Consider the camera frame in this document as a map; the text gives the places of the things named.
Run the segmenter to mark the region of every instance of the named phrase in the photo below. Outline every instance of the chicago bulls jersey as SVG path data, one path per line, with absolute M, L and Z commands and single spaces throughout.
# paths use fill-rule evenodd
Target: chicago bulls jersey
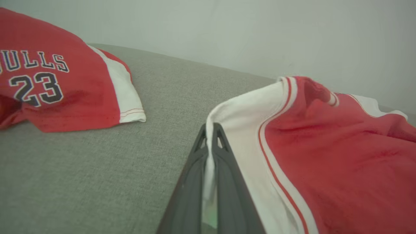
M 218 105 L 207 144 L 220 123 L 267 233 L 416 233 L 416 129 L 406 118 L 283 77 Z
M 0 128 L 44 132 L 146 120 L 127 65 L 49 23 L 0 8 Z

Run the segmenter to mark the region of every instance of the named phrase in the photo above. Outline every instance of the stitching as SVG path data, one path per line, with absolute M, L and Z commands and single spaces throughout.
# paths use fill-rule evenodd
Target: stitching
M 120 114 L 123 114 L 123 113 L 129 112 L 129 111 L 131 111 L 131 110 L 142 110 L 142 109 L 141 109 L 141 108 L 133 108 L 133 109 L 130 109 L 130 110 L 125 111 L 125 112 L 120 112 Z
M 126 117 L 127 115 L 129 115 L 129 114 L 134 114 L 134 113 L 144 113 L 144 111 L 132 112 L 132 113 L 128 113 L 128 114 L 123 115 L 123 116 L 121 116 L 121 115 L 120 115 L 120 118 Z

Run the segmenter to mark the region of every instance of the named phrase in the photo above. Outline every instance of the red stripe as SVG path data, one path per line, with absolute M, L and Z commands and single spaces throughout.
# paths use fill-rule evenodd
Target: red stripe
M 289 100 L 290 100 L 290 95 L 291 95 L 291 93 L 292 93 L 292 86 L 291 86 L 291 84 L 290 84 L 290 80 L 287 78 L 287 77 L 285 77 L 286 79 L 287 79 L 287 83 L 288 83 L 288 85 L 289 85 L 289 94 L 288 94 L 288 97 L 287 97 L 287 100 L 286 100 L 286 103 L 285 103 L 285 105 L 283 106 L 283 108 L 277 113 L 277 114 L 275 114 L 275 115 L 273 115 L 271 118 L 274 118 L 276 115 L 278 115 L 278 114 L 280 114 L 286 107 L 287 107 L 287 105 L 288 105 L 288 103 L 289 103 Z M 264 121 L 262 124 L 261 124 L 261 126 L 260 126 L 260 128 L 259 128 L 259 131 L 258 131 L 258 138 L 259 138 L 259 143 L 260 143 L 260 147 L 261 147 L 261 150 L 262 150 L 262 152 L 263 152 L 263 155 L 264 155 L 264 158 L 266 159 L 266 161 L 267 161 L 267 165 L 269 166 L 269 169 L 270 169 L 270 171 L 272 172 L 272 175 L 273 175 L 273 178 L 275 179 L 275 181 L 276 181 L 276 183 L 279 185 L 279 187 L 282 189 L 282 191 L 285 193 L 285 195 L 286 195 L 286 197 L 289 199 L 289 201 L 290 201 L 290 203 L 292 204 L 292 206 L 294 207 L 294 209 L 296 210 L 296 212 L 297 212 L 297 214 L 299 215 L 299 217 L 300 217 L 300 219 L 301 219 L 301 221 L 302 221 L 302 225 L 303 225 L 303 229 L 305 230 L 305 234 L 309 234 L 309 231 L 308 231 L 308 228 L 307 228 L 307 226 L 306 226 L 306 221 L 305 221 L 305 218 L 303 217 L 303 215 L 302 215 L 302 213 L 300 212 L 300 209 L 297 207 L 297 205 L 296 205 L 296 203 L 295 203 L 295 201 L 293 200 L 293 198 L 290 196 L 290 194 L 287 192 L 287 190 L 284 188 L 284 186 L 282 185 L 282 183 L 279 181 L 279 179 L 277 178 L 277 176 L 276 176 L 276 173 L 275 173 L 275 171 L 273 170 L 273 168 L 272 168 L 272 165 L 270 164 L 270 161 L 269 161 L 269 159 L 267 158 L 267 155 L 266 155 L 266 152 L 264 151 L 264 148 L 263 148 L 263 145 L 262 145 L 262 143 L 261 143 L 261 140 L 260 140 L 260 130 L 261 130 L 261 128 L 262 128 L 262 126 L 269 120 L 269 119 L 267 119 L 266 121 Z

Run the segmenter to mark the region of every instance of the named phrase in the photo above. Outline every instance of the basketball jersey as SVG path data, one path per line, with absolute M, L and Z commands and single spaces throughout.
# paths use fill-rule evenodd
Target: basketball jersey
M 406 118 L 283 77 L 218 105 L 207 142 L 220 123 L 267 233 L 416 233 L 416 129 Z
M 146 120 L 128 66 L 47 22 L 0 8 L 0 128 L 44 132 Z

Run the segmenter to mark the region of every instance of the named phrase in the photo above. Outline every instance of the couch cushion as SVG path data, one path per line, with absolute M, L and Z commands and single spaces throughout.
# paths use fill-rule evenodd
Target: couch cushion
M 125 47 L 146 123 L 0 131 L 0 227 L 8 233 L 154 233 L 195 137 L 217 104 L 272 79 Z

